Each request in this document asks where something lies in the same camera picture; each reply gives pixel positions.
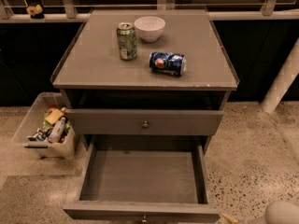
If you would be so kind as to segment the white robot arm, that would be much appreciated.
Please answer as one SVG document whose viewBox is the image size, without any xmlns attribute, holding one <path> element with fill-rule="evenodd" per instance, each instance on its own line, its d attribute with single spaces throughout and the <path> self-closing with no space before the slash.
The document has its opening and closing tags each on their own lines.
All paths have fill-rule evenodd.
<svg viewBox="0 0 299 224">
<path fill-rule="evenodd" d="M 299 205 L 284 201 L 271 202 L 264 214 L 252 220 L 238 220 L 221 213 L 226 224 L 299 224 Z"/>
</svg>

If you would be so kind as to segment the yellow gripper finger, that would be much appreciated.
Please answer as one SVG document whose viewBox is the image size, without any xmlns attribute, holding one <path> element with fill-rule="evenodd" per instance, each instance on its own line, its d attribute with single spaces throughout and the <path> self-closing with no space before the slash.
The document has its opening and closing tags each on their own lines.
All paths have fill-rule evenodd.
<svg viewBox="0 0 299 224">
<path fill-rule="evenodd" d="M 238 223 L 237 219 L 235 219 L 227 214 L 222 213 L 221 215 L 229 224 L 237 224 Z"/>
</svg>

